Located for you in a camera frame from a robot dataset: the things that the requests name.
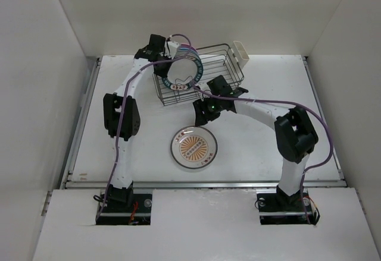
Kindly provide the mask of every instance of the purple hose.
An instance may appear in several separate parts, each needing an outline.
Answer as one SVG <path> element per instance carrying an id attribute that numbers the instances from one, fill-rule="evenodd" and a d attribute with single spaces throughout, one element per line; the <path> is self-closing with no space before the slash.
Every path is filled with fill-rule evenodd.
<path id="1" fill-rule="evenodd" d="M 150 66 L 153 66 L 153 65 L 158 65 L 158 64 L 163 64 L 163 63 L 172 63 L 172 62 L 176 62 L 176 61 L 179 61 L 183 58 L 185 58 L 189 52 L 193 49 L 192 47 L 192 44 L 191 44 L 191 41 L 189 40 L 189 38 L 183 34 L 179 34 L 179 33 L 176 33 L 176 34 L 173 34 L 171 35 L 170 37 L 175 37 L 175 36 L 180 36 L 180 37 L 183 37 L 185 38 L 187 41 L 188 41 L 188 51 L 186 54 L 184 54 L 183 56 L 180 56 L 180 57 L 177 57 L 176 59 L 171 59 L 171 60 L 163 60 L 163 61 L 156 61 L 156 62 L 150 62 L 149 64 L 146 64 L 144 65 L 142 68 L 140 68 L 140 72 L 137 72 L 134 76 L 132 76 L 126 83 L 126 87 L 124 88 L 124 94 L 123 94 L 123 101 L 122 101 L 122 104 L 121 104 L 121 109 L 120 109 L 120 117 L 119 117 L 119 122 L 118 122 L 118 128 L 117 128 L 117 134 L 116 134 L 116 137 L 115 137 L 115 151 L 116 151 L 116 156 L 115 156 L 115 162 L 114 162 L 114 166 L 113 166 L 113 169 L 111 170 L 111 174 L 110 174 L 110 177 L 108 179 L 108 182 L 107 182 L 107 185 L 106 185 L 106 190 L 105 190 L 105 194 L 104 194 L 104 198 L 103 198 L 103 202 L 102 202 L 102 206 L 99 210 L 99 212 L 96 214 L 96 218 L 95 220 L 97 221 L 98 218 L 100 217 L 100 215 L 102 214 L 103 210 L 104 210 L 104 207 L 105 207 L 105 204 L 106 204 L 106 199 L 107 199 L 107 191 L 108 191 L 108 188 L 110 187 L 110 184 L 111 184 L 111 180 L 113 179 L 113 175 L 114 175 L 114 172 L 115 172 L 115 169 L 117 167 L 117 164 L 118 164 L 118 160 L 119 160 L 119 137 L 120 137 L 120 130 L 121 130 L 121 125 L 122 125 L 122 121 L 123 121 L 123 117 L 124 117 L 124 108 L 126 107 L 126 101 L 127 101 L 127 93 L 128 93 L 128 90 L 129 90 L 129 86 L 130 86 L 130 83 L 139 75 L 141 74 L 141 71 L 147 69 L 148 67 Z"/>
<path id="2" fill-rule="evenodd" d="M 298 107 L 301 107 L 301 108 L 305 109 L 310 114 L 312 114 L 314 117 L 316 117 L 317 120 L 319 120 L 319 122 L 322 124 L 322 126 L 324 127 L 324 130 L 326 131 L 326 134 L 327 134 L 327 138 L 328 138 L 328 142 L 329 142 L 329 154 L 328 154 L 328 157 L 323 162 L 305 168 L 304 171 L 303 171 L 302 180 L 300 182 L 300 195 L 301 195 L 301 201 L 302 201 L 302 205 L 303 205 L 303 210 L 304 210 L 305 217 L 307 219 L 308 224 L 311 224 L 310 219 L 308 218 L 307 208 L 305 207 L 304 202 L 303 202 L 303 183 L 304 183 L 305 173 L 308 170 L 310 170 L 310 169 L 314 169 L 314 168 L 317 168 L 317 167 L 320 167 L 320 166 L 323 166 L 323 165 L 327 164 L 328 161 L 330 161 L 330 159 L 333 156 L 333 140 L 332 140 L 332 137 L 330 135 L 328 126 L 323 121 L 323 119 L 316 112 L 314 112 L 312 109 L 307 108 L 306 106 L 301 105 L 300 103 L 297 103 L 297 102 L 290 102 L 290 101 L 287 101 L 287 100 L 271 100 L 271 99 L 226 98 L 226 97 L 223 97 L 223 96 L 215 96 L 215 95 L 212 95 L 211 93 L 208 93 L 208 92 L 205 92 L 203 90 L 200 90 L 199 88 L 195 87 L 194 84 L 192 84 L 192 87 L 197 92 L 202 93 L 203 95 L 207 95 L 207 96 L 209 96 L 211 98 L 214 98 L 214 99 L 241 100 L 241 101 L 244 101 L 244 102 L 280 103 L 280 104 L 284 104 L 284 105 L 295 105 L 295 106 L 298 106 Z"/>

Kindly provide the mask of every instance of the purple cable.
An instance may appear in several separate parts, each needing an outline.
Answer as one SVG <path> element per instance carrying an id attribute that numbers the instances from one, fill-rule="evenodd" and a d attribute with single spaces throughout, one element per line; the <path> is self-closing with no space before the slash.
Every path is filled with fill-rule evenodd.
<path id="1" fill-rule="evenodd" d="M 303 202 L 303 183 L 304 183 L 305 173 L 308 170 L 310 170 L 310 169 L 314 169 L 314 168 L 317 168 L 317 167 L 320 167 L 320 166 L 323 166 L 323 165 L 327 164 L 328 161 L 330 161 L 330 159 L 333 156 L 333 140 L 332 140 L 332 137 L 330 135 L 328 126 L 323 121 L 323 119 L 316 112 L 314 112 L 312 109 L 307 108 L 306 106 L 301 105 L 300 103 L 297 103 L 297 102 L 290 102 L 290 101 L 287 101 L 287 100 L 271 100 L 271 99 L 227 98 L 227 97 L 223 97 L 223 96 L 215 96 L 215 95 L 212 95 L 211 93 L 207 93 L 207 92 L 205 92 L 203 90 L 200 90 L 199 88 L 195 87 L 195 85 L 193 83 L 191 83 L 191 85 L 192 85 L 192 87 L 197 92 L 202 93 L 203 95 L 207 95 L 207 96 L 209 96 L 211 98 L 214 98 L 214 99 L 241 100 L 241 101 L 244 101 L 244 102 L 280 103 L 280 104 L 284 104 L 284 105 L 295 105 L 295 106 L 298 106 L 298 107 L 301 107 L 301 108 L 305 109 L 310 114 L 312 114 L 314 117 L 316 117 L 317 120 L 319 120 L 319 122 L 322 124 L 322 126 L 324 127 L 324 130 L 325 130 L 325 132 L 327 134 L 327 138 L 328 138 L 328 142 L 329 142 L 329 154 L 328 154 L 328 157 L 323 162 L 305 168 L 304 171 L 303 171 L 302 180 L 300 182 L 300 195 L 301 195 L 301 201 L 302 201 L 302 205 L 303 205 L 303 210 L 304 210 L 305 217 L 307 219 L 308 224 L 311 224 L 310 219 L 308 218 L 307 208 L 305 207 L 304 202 Z"/>
<path id="2" fill-rule="evenodd" d="M 109 177 L 107 185 L 106 185 L 106 190 L 105 190 L 102 206 L 101 206 L 99 212 L 96 214 L 96 218 L 95 218 L 96 221 L 98 220 L 98 218 L 102 214 L 103 209 L 105 207 L 106 199 L 107 199 L 107 191 L 108 191 L 108 188 L 109 188 L 109 186 L 111 184 L 111 180 L 113 179 L 113 175 L 114 175 L 114 172 L 115 172 L 115 169 L 117 167 L 118 160 L 119 160 L 119 137 L 120 137 L 121 125 L 122 125 L 122 121 L 123 121 L 123 117 L 124 117 L 124 108 L 126 107 L 127 93 L 128 93 L 128 89 L 129 89 L 130 83 L 139 74 L 141 74 L 141 72 L 143 70 L 147 69 L 150 66 L 158 65 L 158 64 L 163 64 L 163 63 L 173 63 L 173 62 L 176 62 L 176 61 L 179 61 L 179 60 L 185 58 L 189 54 L 189 52 L 192 49 L 192 44 L 191 44 L 191 41 L 189 40 L 189 38 L 187 36 L 183 35 L 183 34 L 180 34 L 180 33 L 173 34 L 173 35 L 170 36 L 170 38 L 171 37 L 175 37 L 175 36 L 183 37 L 183 38 L 185 38 L 188 41 L 189 49 L 188 49 L 188 51 L 183 56 L 180 56 L 180 57 L 177 57 L 176 59 L 171 59 L 171 60 L 163 60 L 163 61 L 150 62 L 149 64 L 146 64 L 142 68 L 140 68 L 140 71 L 137 72 L 134 76 L 132 76 L 127 81 L 127 83 L 126 83 L 126 87 L 124 88 L 123 101 L 122 101 L 121 109 L 120 109 L 120 117 L 119 117 L 119 122 L 118 122 L 117 134 L 116 134 L 116 137 L 115 137 L 115 151 L 116 151 L 115 162 L 114 162 L 113 169 L 111 170 L 111 174 L 110 174 L 110 177 Z"/>

